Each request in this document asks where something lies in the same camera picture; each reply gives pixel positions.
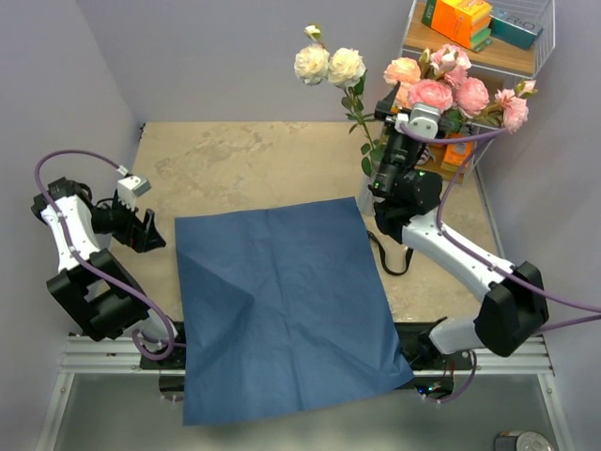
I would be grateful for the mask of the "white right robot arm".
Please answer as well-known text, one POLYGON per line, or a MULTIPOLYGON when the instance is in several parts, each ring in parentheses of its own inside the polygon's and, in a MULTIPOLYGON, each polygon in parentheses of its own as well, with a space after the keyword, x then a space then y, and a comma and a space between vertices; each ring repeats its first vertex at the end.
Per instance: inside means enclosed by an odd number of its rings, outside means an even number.
POLYGON ((540 271, 489 254, 441 221, 442 177, 415 167, 425 143, 438 133, 439 110, 419 104, 410 113, 394 113, 383 107, 375 118, 389 134, 369 186, 379 231, 437 263, 481 304, 475 319, 427 325, 405 346, 405 355, 412 365, 431 369, 464 350, 510 356, 548 320, 540 271))

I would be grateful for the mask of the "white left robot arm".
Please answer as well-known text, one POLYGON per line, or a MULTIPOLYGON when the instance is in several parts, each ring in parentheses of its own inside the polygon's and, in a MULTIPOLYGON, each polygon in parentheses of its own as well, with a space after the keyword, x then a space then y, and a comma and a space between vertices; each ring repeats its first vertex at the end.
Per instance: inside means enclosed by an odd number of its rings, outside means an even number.
POLYGON ((61 178, 35 196, 31 210, 51 229, 59 258, 46 286, 91 339, 130 334, 147 359, 184 368, 193 361, 193 343, 178 336, 176 324, 97 241, 109 235, 138 254, 165 247, 154 211, 137 215, 137 196, 148 189, 145 179, 129 176, 118 182, 112 199, 96 204, 87 185, 61 178))

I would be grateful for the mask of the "blue wrapping paper sheet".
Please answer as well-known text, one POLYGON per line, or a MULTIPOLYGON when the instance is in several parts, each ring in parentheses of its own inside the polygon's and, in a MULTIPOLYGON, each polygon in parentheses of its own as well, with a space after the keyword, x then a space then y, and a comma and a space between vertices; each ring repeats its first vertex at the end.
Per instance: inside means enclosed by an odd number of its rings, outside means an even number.
POLYGON ((225 425, 413 377, 353 198, 178 218, 183 421, 225 425))

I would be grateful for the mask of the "black ribbon with gold lettering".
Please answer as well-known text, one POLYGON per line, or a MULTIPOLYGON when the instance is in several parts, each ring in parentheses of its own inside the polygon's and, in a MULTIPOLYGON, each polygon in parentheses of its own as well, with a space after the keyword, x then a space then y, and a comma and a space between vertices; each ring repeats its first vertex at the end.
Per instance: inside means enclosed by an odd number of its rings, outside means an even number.
POLYGON ((396 253, 394 259, 390 259, 390 255, 374 232, 367 231, 367 237, 376 246, 380 267, 386 274, 392 277, 401 277, 408 273, 414 254, 412 248, 406 247, 403 251, 396 253))

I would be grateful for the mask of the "pink rose stem with buds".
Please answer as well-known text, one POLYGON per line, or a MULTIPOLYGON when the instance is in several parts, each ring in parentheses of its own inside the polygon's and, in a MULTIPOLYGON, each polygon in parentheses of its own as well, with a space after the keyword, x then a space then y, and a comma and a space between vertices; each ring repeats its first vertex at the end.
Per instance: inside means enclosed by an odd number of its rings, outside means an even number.
POLYGON ((528 120, 528 98, 538 92, 535 80, 520 81, 512 89, 498 90, 487 106, 476 113, 463 113, 472 121, 517 132, 528 120))

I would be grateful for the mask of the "peach rose stem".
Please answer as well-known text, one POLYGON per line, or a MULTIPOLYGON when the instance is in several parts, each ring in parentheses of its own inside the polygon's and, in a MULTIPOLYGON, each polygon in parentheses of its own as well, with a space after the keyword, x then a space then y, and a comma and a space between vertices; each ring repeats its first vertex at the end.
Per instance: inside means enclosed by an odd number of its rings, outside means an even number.
POLYGON ((431 51, 423 50, 418 60, 399 57, 393 60, 383 72, 384 81, 390 86, 399 85, 394 104, 397 108, 411 107, 409 90, 422 80, 428 80, 431 72, 431 51))

